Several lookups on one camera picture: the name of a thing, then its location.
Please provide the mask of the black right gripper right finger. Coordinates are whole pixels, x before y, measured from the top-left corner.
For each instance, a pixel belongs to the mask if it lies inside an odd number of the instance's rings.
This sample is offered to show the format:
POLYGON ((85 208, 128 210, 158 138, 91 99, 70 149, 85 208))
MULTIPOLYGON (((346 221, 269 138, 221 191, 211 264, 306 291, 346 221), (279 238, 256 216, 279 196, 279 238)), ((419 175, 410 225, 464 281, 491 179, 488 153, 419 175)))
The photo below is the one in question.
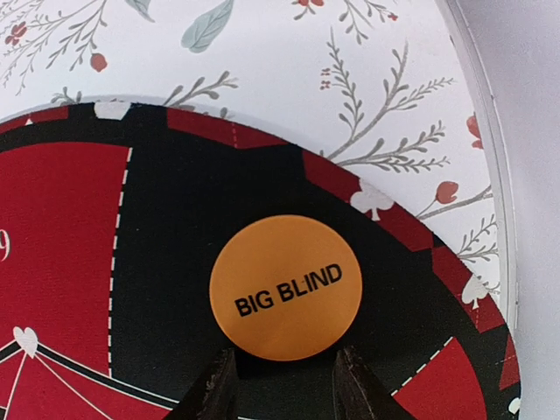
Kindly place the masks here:
POLYGON ((332 396, 336 419, 403 418, 403 408, 351 346, 336 354, 332 396))

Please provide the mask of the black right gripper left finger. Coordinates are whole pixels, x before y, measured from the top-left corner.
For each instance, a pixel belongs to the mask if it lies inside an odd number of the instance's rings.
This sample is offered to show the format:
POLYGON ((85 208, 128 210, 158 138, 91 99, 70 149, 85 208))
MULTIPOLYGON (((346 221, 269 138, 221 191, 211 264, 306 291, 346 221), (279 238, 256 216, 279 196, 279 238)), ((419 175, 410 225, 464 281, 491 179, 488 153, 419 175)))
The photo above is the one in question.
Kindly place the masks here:
POLYGON ((205 367, 166 420, 235 420, 239 378, 235 350, 221 350, 205 367))

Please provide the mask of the orange big blind button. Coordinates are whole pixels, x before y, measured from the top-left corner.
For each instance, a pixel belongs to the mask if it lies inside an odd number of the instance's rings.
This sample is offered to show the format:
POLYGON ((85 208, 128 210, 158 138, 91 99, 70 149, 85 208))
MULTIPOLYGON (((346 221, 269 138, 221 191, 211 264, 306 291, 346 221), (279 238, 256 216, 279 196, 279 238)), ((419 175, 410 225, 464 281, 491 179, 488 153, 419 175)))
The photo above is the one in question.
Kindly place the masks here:
POLYGON ((360 309, 361 267, 326 224, 300 215, 258 220, 236 233, 210 276, 214 318, 240 349, 269 361, 325 351, 360 309))

